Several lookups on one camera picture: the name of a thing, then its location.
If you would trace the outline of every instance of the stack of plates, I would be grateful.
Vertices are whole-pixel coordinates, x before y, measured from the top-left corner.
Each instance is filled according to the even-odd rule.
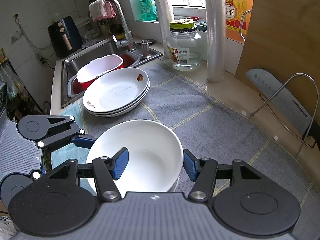
[[[90,114],[115,117],[134,109],[150,88],[146,72],[138,68],[111,71],[94,81],[83,96]]]

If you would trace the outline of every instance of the kitchen counter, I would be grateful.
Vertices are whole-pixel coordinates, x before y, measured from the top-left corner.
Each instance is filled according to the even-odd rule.
[[[163,52],[162,44],[155,43],[151,48]],[[61,68],[62,61],[56,62],[52,95],[51,95],[51,115],[58,115],[61,112]],[[153,65],[155,63],[163,61],[167,65],[171,66],[171,59],[160,57],[149,63],[143,65]],[[186,78],[192,80],[201,86],[204,90],[207,90],[210,94],[218,98],[220,101],[235,109],[236,111],[248,116],[261,106],[262,101],[259,94],[247,87],[240,81],[234,78],[234,75],[225,72],[224,78],[219,83],[211,83],[207,80],[207,62],[202,61],[200,67],[191,72],[180,72]],[[277,140],[277,142],[291,153],[292,157],[296,155],[300,146],[300,141],[291,135],[273,116],[273,114],[264,107],[251,119],[261,129],[263,129],[271,138]],[[320,152],[316,145],[313,149],[306,146],[300,152],[297,157],[297,162],[303,167],[308,175],[314,180],[315,184],[320,187]]]

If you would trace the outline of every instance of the air fryer handle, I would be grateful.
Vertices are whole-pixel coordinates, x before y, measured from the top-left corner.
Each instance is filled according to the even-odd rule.
[[[71,44],[70,44],[70,41],[69,41],[69,39],[68,39],[68,36],[67,36],[66,34],[63,34],[63,35],[62,35],[62,38],[63,38],[63,41],[64,41],[66,47],[67,47],[67,50],[72,50],[72,46],[71,46]]]
[[[318,147],[320,148],[320,126],[316,121],[313,121],[308,136],[312,136],[315,139]]]

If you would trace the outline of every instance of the power cord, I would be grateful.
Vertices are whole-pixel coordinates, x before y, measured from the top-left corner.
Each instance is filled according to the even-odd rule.
[[[55,53],[53,53],[50,57],[47,58],[47,60],[49,60]]]
[[[46,63],[48,64],[49,68],[54,69],[54,67],[51,67],[51,66],[50,66],[50,64],[49,64],[49,62],[48,62],[47,59],[45,59],[45,61],[46,61]]]

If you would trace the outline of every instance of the knife holder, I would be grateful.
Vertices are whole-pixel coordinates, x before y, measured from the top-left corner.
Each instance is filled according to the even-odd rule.
[[[293,133],[288,127],[286,127],[286,125],[276,116],[275,112],[270,108],[270,106],[268,105],[268,103],[295,77],[297,76],[304,76],[304,77],[307,77],[314,85],[314,87],[316,88],[316,91],[317,91],[317,103],[316,103],[316,107],[315,107],[315,110],[313,112],[313,116],[312,116],[312,119],[311,119],[311,122],[308,126],[308,129],[307,129],[307,132],[305,134],[305,136],[301,139],[298,135],[296,135],[295,133]],[[309,148],[313,148],[315,146],[315,142],[313,144],[313,146],[310,146],[308,143],[306,143],[306,139],[309,135],[309,132],[310,132],[310,129],[311,129],[311,125],[313,123],[313,120],[316,116],[316,112],[317,112],[317,109],[318,109],[318,103],[319,103],[319,90],[318,90],[318,86],[316,85],[316,82],[313,80],[312,77],[310,77],[309,75],[305,74],[305,73],[296,73],[294,75],[292,75],[267,101],[265,101],[263,99],[263,97],[260,95],[260,98],[264,101],[264,103],[256,110],[254,111],[253,113],[251,113],[249,115],[249,117],[253,117],[257,112],[259,112],[264,106],[267,106],[269,108],[269,110],[272,112],[272,114],[275,116],[275,118],[281,123],[281,125],[286,128],[293,136],[295,136],[297,139],[299,139],[302,143],[300,145],[300,148],[299,150],[297,151],[297,154],[296,154],[296,157],[299,156],[299,153],[303,147],[304,144],[306,144]]]

